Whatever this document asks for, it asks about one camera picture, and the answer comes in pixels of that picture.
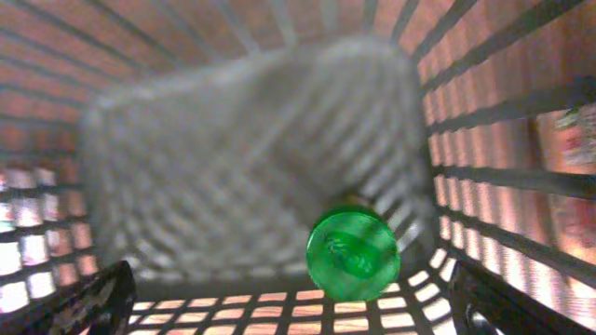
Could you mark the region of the green bottle with label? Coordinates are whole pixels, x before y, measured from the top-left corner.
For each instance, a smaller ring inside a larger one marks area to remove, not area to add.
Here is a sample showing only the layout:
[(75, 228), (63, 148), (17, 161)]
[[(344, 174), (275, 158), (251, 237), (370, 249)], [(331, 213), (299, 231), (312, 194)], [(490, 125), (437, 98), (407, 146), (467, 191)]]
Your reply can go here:
[(313, 283), (334, 302), (374, 300), (401, 270), (394, 232), (368, 199), (355, 194), (337, 198), (316, 219), (305, 260)]

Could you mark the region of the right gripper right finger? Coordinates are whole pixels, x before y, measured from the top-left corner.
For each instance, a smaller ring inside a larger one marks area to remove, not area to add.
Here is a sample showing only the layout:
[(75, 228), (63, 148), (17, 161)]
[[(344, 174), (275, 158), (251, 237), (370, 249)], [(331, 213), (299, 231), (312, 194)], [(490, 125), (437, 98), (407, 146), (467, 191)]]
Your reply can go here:
[(448, 294), (458, 334), (595, 335), (474, 263), (454, 264)]

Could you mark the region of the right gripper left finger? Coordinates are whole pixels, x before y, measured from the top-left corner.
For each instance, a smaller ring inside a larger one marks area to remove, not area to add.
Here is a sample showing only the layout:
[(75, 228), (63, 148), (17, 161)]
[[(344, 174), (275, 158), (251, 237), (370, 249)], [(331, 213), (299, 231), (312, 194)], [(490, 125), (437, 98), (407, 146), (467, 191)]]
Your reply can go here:
[(127, 261), (1, 316), (3, 334), (125, 334), (137, 300)]

